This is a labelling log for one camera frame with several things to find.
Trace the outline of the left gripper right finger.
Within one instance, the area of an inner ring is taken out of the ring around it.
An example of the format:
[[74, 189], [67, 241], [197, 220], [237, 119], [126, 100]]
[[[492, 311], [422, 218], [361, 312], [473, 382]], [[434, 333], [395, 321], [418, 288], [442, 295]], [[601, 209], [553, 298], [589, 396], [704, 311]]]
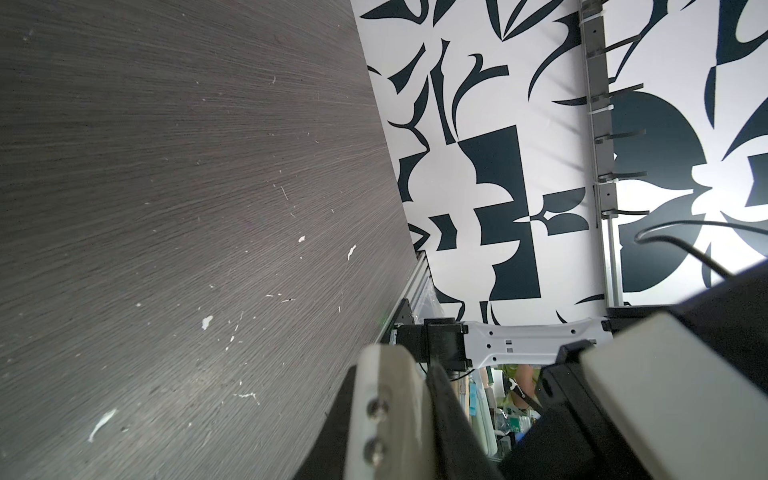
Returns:
[[439, 479], [502, 479], [482, 451], [445, 369], [431, 364], [426, 377], [433, 404], [433, 425]]

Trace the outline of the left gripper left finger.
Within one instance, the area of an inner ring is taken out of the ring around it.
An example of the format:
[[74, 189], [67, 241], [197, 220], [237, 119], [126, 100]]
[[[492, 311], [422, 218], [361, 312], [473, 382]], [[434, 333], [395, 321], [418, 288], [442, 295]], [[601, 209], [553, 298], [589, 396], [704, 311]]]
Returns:
[[348, 369], [316, 441], [294, 475], [295, 480], [344, 478], [356, 370], [355, 366]]

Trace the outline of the white remote control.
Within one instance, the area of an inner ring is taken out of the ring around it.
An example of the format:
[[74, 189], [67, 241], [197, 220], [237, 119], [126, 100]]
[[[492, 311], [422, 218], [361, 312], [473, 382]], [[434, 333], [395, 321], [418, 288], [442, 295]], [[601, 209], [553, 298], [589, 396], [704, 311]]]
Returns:
[[419, 365], [400, 345], [372, 344], [361, 351], [343, 477], [438, 477], [430, 392]]

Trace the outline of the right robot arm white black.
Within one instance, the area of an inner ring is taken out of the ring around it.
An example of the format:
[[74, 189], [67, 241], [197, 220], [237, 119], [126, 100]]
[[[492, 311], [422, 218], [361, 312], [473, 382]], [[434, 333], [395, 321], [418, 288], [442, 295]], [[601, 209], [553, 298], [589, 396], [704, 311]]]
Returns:
[[427, 383], [441, 479], [763, 479], [767, 267], [677, 305], [573, 322], [538, 382], [539, 420], [500, 461], [445, 374]]

